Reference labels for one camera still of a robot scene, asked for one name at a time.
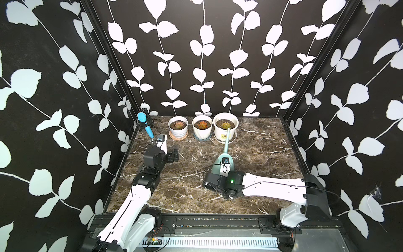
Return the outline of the mint green watering can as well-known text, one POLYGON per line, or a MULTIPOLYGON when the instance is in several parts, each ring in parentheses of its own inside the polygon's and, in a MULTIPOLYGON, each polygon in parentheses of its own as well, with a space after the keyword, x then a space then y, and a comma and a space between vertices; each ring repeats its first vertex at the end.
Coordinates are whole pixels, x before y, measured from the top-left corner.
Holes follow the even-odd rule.
POLYGON ((229 140, 230 129, 227 129, 224 152, 216 159, 215 163, 212 165, 211 172, 213 174, 227 177, 229 172, 235 169, 233 158, 231 155, 228 154, 229 140))

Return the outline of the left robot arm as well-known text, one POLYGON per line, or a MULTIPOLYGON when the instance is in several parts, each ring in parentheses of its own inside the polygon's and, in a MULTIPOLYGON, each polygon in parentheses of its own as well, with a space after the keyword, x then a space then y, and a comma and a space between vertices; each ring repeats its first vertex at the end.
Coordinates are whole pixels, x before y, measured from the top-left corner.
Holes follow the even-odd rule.
POLYGON ((145 204, 160 183, 165 165, 179 161, 178 147, 151 146, 143 159, 124 203, 98 235, 85 238, 81 252, 133 252, 161 224, 161 211, 145 204))

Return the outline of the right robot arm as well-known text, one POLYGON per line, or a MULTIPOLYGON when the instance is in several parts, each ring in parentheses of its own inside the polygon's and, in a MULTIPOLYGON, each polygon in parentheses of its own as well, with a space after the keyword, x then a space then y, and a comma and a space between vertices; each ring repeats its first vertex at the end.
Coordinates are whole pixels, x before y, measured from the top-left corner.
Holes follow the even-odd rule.
POLYGON ((314 175, 280 179, 240 171, 230 171, 227 175, 209 172, 203 186, 229 199, 260 196, 291 202, 277 214, 276 222, 280 226, 295 228, 307 220, 327 222, 331 219, 327 192, 314 175))

